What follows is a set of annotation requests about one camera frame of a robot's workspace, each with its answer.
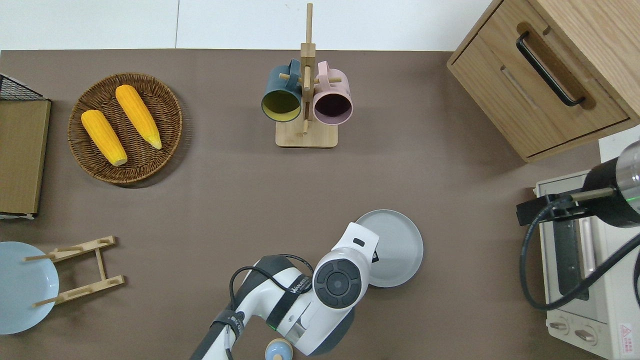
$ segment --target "brown table surface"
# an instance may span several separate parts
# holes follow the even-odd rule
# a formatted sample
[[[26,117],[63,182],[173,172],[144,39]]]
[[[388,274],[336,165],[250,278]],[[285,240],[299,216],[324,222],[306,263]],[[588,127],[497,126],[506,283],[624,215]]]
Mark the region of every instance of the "brown table surface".
[[[0,241],[48,251],[106,235],[108,276],[127,284],[55,306],[0,336],[1,359],[185,359],[228,302],[228,280],[261,256],[312,264],[374,209],[411,218],[424,262],[408,283],[370,288],[318,359],[597,359],[551,337],[518,282],[515,205],[536,181],[589,169],[597,143],[525,164],[449,74],[450,53],[318,51],[349,77],[355,112],[334,149],[283,149],[260,110],[268,71],[297,51],[3,51],[0,72],[52,101],[40,216],[2,220]],[[90,177],[67,145],[77,98],[144,72],[181,99],[184,141],[143,188]],[[541,296],[540,250],[532,250]],[[61,290],[99,279],[89,255],[57,265]],[[277,337],[254,318],[234,357]],[[297,352],[296,358],[302,358]]]

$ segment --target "oven knob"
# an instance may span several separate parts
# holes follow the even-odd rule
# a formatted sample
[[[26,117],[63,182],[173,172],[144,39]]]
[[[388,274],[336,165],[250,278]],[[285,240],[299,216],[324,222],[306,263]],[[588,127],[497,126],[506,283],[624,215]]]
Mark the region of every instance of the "oven knob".
[[[547,327],[555,329],[564,335],[569,334],[569,323],[563,317],[560,317],[553,321],[547,319]]]
[[[576,330],[575,335],[592,346],[598,343],[598,336],[596,335],[595,330],[590,326],[585,326],[584,330]]]
[[[550,322],[549,327],[557,330],[566,330],[566,325],[561,322]]]

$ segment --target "yellow corn cob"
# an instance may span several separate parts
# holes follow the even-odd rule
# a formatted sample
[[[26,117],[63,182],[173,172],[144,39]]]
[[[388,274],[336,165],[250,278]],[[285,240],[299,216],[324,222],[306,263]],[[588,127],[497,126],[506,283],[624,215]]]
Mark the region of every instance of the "yellow corn cob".
[[[80,119],[91,140],[113,166],[117,167],[127,162],[127,154],[122,144],[100,110],[87,110]]]
[[[116,99],[140,136],[156,149],[161,149],[160,133],[138,91],[131,85],[120,85],[116,88]]]

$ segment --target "mug handle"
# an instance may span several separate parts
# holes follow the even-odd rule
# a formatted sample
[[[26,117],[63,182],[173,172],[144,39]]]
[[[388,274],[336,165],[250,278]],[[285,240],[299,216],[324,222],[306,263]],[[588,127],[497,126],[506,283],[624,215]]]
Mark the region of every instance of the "mug handle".
[[[289,63],[289,80],[287,80],[286,88],[289,90],[295,90],[298,85],[298,79],[300,78],[300,61],[291,59]]]
[[[331,90],[331,85],[329,85],[329,63],[326,61],[318,63],[318,81],[320,82],[321,91]]]

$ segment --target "round woven tray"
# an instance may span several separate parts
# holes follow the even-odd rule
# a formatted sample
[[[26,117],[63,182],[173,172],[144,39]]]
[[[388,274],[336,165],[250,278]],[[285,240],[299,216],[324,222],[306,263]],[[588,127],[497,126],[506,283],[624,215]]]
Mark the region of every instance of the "round woven tray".
[[[162,149],[142,139],[116,100],[116,87],[133,86],[153,116]],[[86,110],[100,110],[127,153],[127,162],[113,166],[98,150],[84,129],[80,116]],[[145,74],[115,74],[100,80],[85,91],[76,102],[67,138],[71,152],[80,166],[98,180],[112,184],[131,184],[148,178],[160,170],[173,156],[182,134],[182,109],[173,92],[160,80]]]

